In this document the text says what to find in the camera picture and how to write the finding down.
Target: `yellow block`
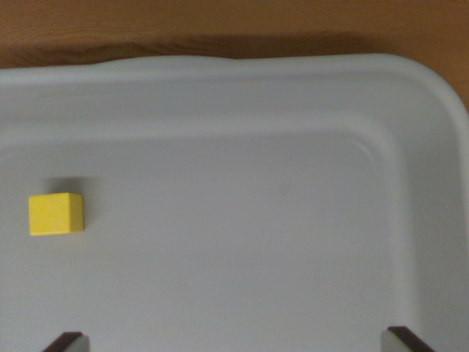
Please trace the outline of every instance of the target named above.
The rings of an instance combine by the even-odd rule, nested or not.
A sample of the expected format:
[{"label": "yellow block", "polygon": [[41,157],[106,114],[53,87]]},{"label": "yellow block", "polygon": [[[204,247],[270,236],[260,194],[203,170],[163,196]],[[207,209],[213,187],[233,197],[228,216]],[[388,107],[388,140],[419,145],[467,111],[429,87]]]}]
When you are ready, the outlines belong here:
[{"label": "yellow block", "polygon": [[83,231],[83,198],[73,193],[29,197],[31,236]]}]

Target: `wooden surface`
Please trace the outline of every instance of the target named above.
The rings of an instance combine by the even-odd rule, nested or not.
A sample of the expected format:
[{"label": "wooden surface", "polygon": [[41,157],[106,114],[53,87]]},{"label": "wooden surface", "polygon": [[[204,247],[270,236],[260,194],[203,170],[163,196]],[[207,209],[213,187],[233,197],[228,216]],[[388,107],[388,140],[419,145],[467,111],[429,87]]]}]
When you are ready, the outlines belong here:
[{"label": "wooden surface", "polygon": [[469,107],[466,1],[0,0],[3,68],[375,52],[429,66]]}]

